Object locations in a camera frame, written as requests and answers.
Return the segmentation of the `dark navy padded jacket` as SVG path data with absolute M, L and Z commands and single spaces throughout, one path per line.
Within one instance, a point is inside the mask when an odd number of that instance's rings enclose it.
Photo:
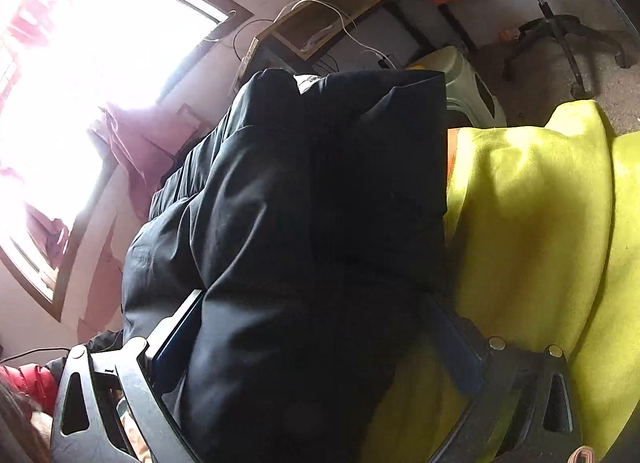
M 205 462 L 353 462 L 442 287 L 445 79 L 253 76 L 155 194 L 127 337 L 204 294 L 174 412 Z

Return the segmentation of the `colourful striped bed blanket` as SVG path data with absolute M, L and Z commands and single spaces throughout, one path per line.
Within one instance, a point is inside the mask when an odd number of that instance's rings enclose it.
M 453 131 L 451 300 L 486 337 L 568 362 L 582 442 L 639 457 L 639 137 L 592 100 L 542 127 Z

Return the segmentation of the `wooden desk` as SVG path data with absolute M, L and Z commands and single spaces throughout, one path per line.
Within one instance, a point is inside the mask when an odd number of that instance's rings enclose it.
M 403 68 L 437 49 L 475 45 L 446 4 L 431 0 L 294 0 L 254 36 L 234 89 L 269 67 L 314 75 L 350 68 Z

